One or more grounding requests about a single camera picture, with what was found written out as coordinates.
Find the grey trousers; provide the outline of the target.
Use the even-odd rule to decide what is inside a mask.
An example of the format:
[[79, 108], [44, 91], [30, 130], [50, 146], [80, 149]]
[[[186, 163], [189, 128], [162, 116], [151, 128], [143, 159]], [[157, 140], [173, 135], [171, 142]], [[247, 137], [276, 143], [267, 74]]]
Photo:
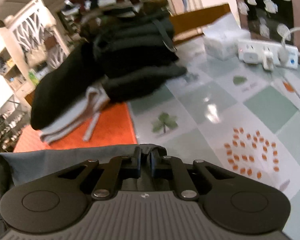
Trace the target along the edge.
[[172, 239], [169, 193], [91, 197], [112, 158], [166, 154], [153, 144], [0, 154], [0, 239]]

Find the stack of folded clothes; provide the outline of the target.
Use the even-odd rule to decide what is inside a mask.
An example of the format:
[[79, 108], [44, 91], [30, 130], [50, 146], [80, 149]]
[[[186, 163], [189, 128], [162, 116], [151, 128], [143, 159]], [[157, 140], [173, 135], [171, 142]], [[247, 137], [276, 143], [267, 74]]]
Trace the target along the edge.
[[80, 41], [35, 89], [31, 127], [47, 144], [86, 120], [89, 141], [109, 103], [138, 99], [186, 74], [177, 65], [167, 0], [65, 0]]

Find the orange patterned mat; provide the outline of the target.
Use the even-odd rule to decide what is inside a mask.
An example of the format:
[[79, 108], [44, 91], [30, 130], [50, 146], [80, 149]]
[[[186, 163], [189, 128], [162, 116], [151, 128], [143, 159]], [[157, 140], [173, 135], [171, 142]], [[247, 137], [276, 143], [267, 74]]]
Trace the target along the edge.
[[23, 129], [13, 152], [68, 150], [137, 143], [132, 119], [126, 103], [115, 104], [102, 111], [91, 139], [85, 142], [82, 140], [82, 136], [89, 123], [90, 120], [88, 119], [66, 137], [49, 145], [40, 140], [39, 131], [35, 131], [31, 126], [27, 126]]

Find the checkered green white tablecloth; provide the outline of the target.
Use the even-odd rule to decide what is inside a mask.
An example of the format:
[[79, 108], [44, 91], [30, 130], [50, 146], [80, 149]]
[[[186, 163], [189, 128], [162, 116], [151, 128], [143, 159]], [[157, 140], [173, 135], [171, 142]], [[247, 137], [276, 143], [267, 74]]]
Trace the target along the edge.
[[205, 53], [202, 37], [178, 47], [187, 74], [129, 103], [139, 143], [185, 163], [204, 159], [283, 192], [284, 232], [300, 239], [300, 66], [268, 73]]

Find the white tissue box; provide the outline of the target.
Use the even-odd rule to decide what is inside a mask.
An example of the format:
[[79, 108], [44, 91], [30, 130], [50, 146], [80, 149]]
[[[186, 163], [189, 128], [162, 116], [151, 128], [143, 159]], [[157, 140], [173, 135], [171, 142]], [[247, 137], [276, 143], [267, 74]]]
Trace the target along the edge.
[[224, 32], [207, 30], [203, 36], [205, 53], [222, 61], [233, 58], [238, 54], [238, 41], [242, 39], [251, 39], [248, 30], [240, 28]]

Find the white power strip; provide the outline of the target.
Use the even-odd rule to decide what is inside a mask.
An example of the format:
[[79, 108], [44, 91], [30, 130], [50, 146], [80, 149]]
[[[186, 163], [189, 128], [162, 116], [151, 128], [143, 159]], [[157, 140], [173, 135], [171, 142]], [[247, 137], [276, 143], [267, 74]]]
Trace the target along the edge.
[[270, 72], [274, 67], [298, 68], [298, 48], [277, 42], [239, 40], [238, 57], [247, 64], [262, 64]]

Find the white lattice shelf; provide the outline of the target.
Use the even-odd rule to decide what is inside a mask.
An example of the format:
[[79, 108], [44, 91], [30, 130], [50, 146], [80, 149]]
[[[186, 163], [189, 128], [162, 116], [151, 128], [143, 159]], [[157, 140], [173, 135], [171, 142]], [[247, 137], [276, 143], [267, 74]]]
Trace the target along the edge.
[[25, 107], [38, 81], [56, 69], [69, 49], [43, 0], [31, 0], [0, 20], [0, 107], [16, 99]]

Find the pink cabinet with cups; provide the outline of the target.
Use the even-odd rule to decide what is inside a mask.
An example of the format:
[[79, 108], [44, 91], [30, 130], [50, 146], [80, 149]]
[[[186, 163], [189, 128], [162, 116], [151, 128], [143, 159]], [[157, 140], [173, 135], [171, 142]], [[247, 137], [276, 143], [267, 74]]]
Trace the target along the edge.
[[281, 42], [288, 30], [300, 27], [300, 0], [236, 0], [242, 28], [253, 39]]

